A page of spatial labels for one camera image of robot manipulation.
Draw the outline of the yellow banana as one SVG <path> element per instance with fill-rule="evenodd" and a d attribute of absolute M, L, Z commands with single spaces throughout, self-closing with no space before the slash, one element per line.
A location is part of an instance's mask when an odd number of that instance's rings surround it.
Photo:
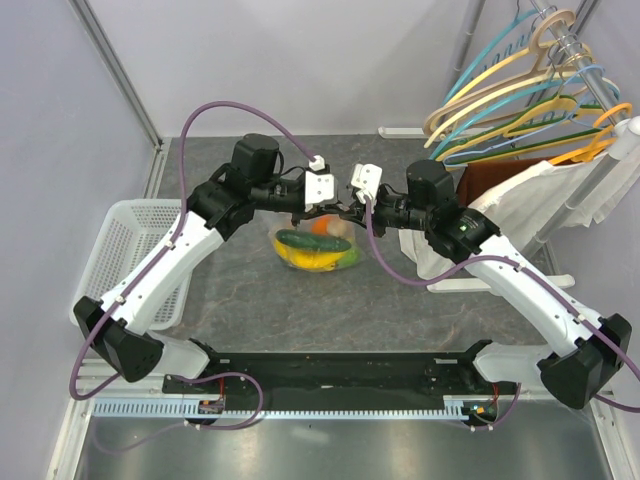
<path fill-rule="evenodd" d="M 278 256 L 289 266 L 310 272 L 335 270 L 338 262 L 347 257 L 348 252 L 309 252 L 286 246 L 277 239 L 273 246 Z"/>

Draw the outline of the green custard apple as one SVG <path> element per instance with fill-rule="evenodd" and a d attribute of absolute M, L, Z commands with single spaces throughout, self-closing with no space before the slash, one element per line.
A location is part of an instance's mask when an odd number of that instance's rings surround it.
<path fill-rule="evenodd" d="M 342 268 L 350 267 L 357 264 L 361 258 L 361 250 L 358 247 L 352 247 L 345 255 L 340 259 L 340 266 Z"/>

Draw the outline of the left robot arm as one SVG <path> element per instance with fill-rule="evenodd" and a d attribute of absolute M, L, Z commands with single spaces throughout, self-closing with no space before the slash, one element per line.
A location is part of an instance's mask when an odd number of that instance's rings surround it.
<path fill-rule="evenodd" d="M 153 336 L 150 325 L 194 268 L 256 211 L 302 218 L 334 200 L 335 178 L 321 156 L 312 156 L 295 179 L 276 172 L 281 158 L 274 138 L 245 135 L 230 162 L 193 190 L 169 231 L 125 279 L 99 299 L 76 302 L 73 314 L 89 347 L 121 378 L 133 383 L 163 371 L 184 376 L 198 393 L 216 388 L 220 371 L 203 347 Z"/>

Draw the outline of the green cucumber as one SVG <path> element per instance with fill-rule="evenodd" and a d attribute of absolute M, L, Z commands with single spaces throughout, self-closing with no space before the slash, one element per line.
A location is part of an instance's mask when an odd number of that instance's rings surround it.
<path fill-rule="evenodd" d="M 285 246 L 309 252 L 342 253 L 351 248 L 351 243 L 340 237 L 292 229 L 278 230 L 275 238 Z"/>

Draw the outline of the orange fruit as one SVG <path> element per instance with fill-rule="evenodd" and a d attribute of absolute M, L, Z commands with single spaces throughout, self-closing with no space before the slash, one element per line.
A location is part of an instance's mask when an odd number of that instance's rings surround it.
<path fill-rule="evenodd" d="M 332 218 L 328 215 L 317 218 L 311 226 L 311 232 L 317 235 L 329 235 L 331 221 Z"/>

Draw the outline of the clear zip top bag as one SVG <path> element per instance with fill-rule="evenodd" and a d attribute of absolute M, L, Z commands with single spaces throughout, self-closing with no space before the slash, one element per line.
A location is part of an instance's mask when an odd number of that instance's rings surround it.
<path fill-rule="evenodd" d="M 354 226 L 335 214 L 302 220 L 282 219 L 269 232 L 277 256 L 289 267 L 310 273 L 351 268 L 362 260 Z"/>

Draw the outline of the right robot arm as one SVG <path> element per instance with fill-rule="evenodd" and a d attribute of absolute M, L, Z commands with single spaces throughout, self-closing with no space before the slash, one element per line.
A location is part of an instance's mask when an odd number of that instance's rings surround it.
<path fill-rule="evenodd" d="M 429 246 L 465 270 L 514 307 L 544 339 L 542 345 L 502 345 L 490 341 L 458 368 L 467 392 L 483 392 L 492 383 L 543 386 L 555 399 L 583 408 L 622 367 L 638 366 L 627 350 L 632 327 L 621 315 L 601 316 L 561 290 L 534 267 L 477 210 L 459 203 L 445 167 L 431 160 L 406 170 L 407 190 L 382 185 L 382 170 L 355 166 L 351 185 L 354 210 L 369 237 L 389 228 L 423 234 Z"/>

